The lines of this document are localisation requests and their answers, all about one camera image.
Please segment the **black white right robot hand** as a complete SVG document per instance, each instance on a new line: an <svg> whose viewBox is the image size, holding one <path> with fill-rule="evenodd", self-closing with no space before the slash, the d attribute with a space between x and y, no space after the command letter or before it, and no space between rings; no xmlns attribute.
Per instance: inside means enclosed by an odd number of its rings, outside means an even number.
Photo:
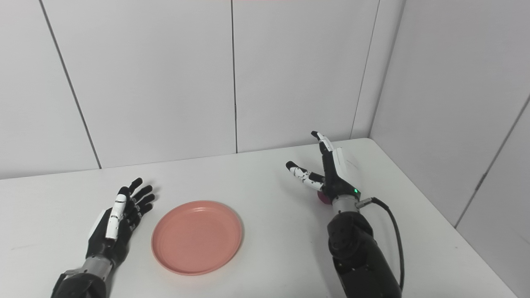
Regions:
<svg viewBox="0 0 530 298"><path fill-rule="evenodd" d="M312 131L311 135L318 140L324 174L308 171L293 161L288 161L286 168L304 185L324 195L331 204L343 197L359 202L362 179L357 159L342 147L334 147L320 132Z"/></svg>

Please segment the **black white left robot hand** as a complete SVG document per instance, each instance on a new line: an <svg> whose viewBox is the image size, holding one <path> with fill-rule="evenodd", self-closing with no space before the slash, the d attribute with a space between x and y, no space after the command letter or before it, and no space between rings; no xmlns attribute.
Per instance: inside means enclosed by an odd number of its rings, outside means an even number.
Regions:
<svg viewBox="0 0 530 298"><path fill-rule="evenodd" d="M153 208L155 195L152 185L143 185L137 178L129 186L119 189L112 207L96 220L88 239L86 258L104 257L112 266L122 264L134 230L142 217Z"/></svg>

